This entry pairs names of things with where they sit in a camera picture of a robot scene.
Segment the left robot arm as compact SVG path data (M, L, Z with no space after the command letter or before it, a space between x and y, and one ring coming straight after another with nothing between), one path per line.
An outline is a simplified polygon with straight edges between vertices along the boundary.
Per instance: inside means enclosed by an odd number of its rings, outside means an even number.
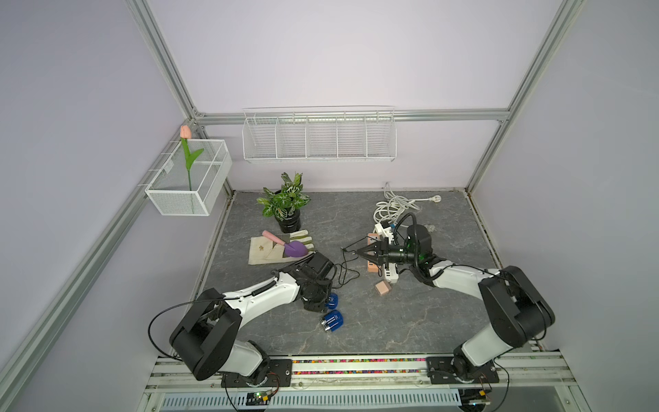
M149 341L164 357L183 362L197 381L221 374L228 378L225 388L289 386L291 360L274 360L254 341L238 340L238 334L254 319L297 300L308 312L328 312L334 307L330 277L334 270L327 257L313 252L248 288L224 294L209 288L196 300L156 314L147 327ZM163 314L180 307L188 310L170 335L175 354L169 355L154 341L152 327Z

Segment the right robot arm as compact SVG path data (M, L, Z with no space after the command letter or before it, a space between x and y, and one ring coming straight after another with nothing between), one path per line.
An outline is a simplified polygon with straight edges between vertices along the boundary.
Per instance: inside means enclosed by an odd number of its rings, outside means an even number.
M475 297L487 311L488 324L459 345L451 357L427 359L434 384L469 384L479 379L497 382L496 358L532 339L544 338L555 323L553 309L517 266L488 270L443 259L433 252L430 233L416 223L408 227L403 242L387 221L377 223L374 233L377 238L360 255L379 266L386 281L396 282L398 267L403 265L419 282Z

